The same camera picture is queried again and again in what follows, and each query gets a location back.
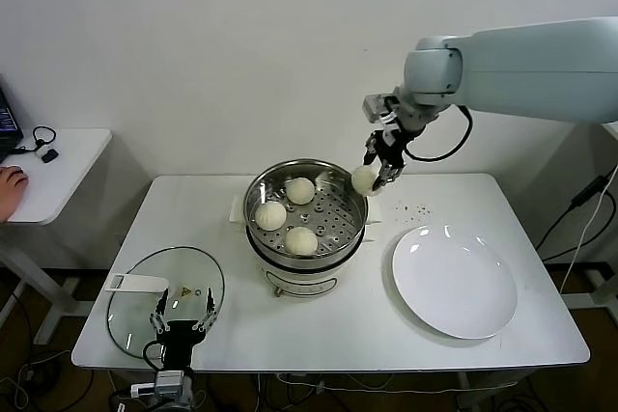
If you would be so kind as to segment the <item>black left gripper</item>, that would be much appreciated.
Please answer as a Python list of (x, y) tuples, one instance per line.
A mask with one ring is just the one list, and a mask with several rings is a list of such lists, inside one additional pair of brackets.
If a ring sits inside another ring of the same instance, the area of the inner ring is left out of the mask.
[(158, 333), (156, 340), (163, 346), (162, 367), (165, 369), (188, 369), (193, 348), (206, 338), (216, 322), (216, 304), (212, 289), (208, 289), (206, 312), (200, 320), (172, 320), (168, 324), (164, 315), (169, 289), (166, 289), (149, 315), (149, 322)]

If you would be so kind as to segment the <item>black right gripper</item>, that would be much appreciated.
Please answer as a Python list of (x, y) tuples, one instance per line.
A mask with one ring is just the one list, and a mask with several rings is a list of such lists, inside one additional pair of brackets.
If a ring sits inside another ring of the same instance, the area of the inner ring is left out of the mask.
[(373, 190), (382, 189), (401, 175), (406, 166), (404, 151), (407, 143), (407, 135), (400, 129), (379, 129), (369, 136), (365, 143), (363, 164), (371, 165), (377, 157), (381, 164), (372, 185)]

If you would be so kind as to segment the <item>person's hand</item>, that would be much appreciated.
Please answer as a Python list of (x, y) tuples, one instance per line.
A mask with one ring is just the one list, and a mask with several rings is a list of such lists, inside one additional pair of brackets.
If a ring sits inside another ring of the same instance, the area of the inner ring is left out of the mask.
[(0, 221), (7, 222), (16, 212), (29, 178), (19, 166), (2, 167), (0, 174)]

